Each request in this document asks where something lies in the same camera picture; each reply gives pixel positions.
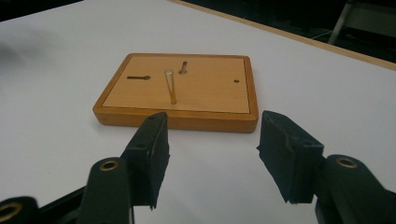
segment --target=white tabletop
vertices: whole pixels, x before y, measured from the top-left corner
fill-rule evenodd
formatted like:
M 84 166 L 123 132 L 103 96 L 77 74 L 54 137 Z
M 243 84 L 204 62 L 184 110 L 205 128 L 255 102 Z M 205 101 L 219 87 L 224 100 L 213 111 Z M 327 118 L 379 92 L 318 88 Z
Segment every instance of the white tabletop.
M 86 0 L 0 22 L 0 201 L 39 205 L 85 185 L 136 128 L 99 124 L 92 106 L 128 53 L 247 55 L 259 110 L 288 116 L 363 161 L 396 191 L 396 73 L 160 0 Z M 317 223 L 284 203 L 254 133 L 169 131 L 158 207 L 136 223 Z

